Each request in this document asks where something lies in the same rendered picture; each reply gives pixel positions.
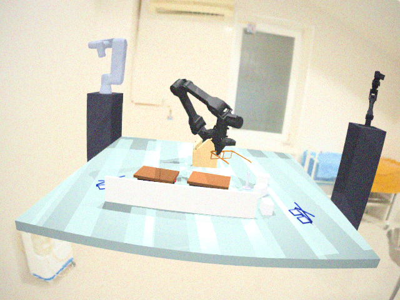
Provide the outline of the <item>white flat rectangular panel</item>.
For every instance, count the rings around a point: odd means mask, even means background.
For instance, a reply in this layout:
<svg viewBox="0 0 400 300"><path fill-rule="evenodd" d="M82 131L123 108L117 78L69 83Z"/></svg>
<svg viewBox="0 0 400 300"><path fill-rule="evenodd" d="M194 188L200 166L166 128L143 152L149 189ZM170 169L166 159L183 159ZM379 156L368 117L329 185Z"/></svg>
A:
<svg viewBox="0 0 400 300"><path fill-rule="evenodd" d="M105 176L105 201L154 209L254 218L258 192L180 186Z"/></svg>

